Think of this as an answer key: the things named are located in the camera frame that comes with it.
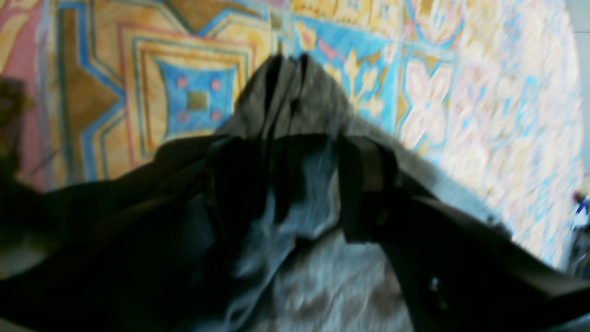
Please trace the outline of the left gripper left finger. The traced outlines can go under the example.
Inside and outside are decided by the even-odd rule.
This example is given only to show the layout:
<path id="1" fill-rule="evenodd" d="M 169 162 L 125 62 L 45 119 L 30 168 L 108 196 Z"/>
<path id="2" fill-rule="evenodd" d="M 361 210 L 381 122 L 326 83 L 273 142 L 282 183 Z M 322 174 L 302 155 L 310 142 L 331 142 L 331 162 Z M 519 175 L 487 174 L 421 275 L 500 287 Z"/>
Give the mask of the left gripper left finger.
<path id="1" fill-rule="evenodd" d="M 259 147 L 181 139 L 114 180 L 40 193 L 1 176 L 1 319 L 36 332 L 187 332 L 247 315 L 235 269 Z"/>

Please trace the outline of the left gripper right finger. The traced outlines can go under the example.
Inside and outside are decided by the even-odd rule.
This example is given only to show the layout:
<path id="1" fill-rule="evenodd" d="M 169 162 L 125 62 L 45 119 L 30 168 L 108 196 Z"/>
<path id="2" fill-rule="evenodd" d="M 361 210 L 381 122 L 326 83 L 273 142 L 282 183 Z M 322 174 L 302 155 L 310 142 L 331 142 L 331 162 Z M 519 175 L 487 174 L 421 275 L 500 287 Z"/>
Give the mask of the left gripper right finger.
<path id="1" fill-rule="evenodd" d="M 337 149 L 346 241 L 381 247 L 416 332 L 589 330 L 589 282 L 441 202 L 383 145 L 345 136 Z"/>

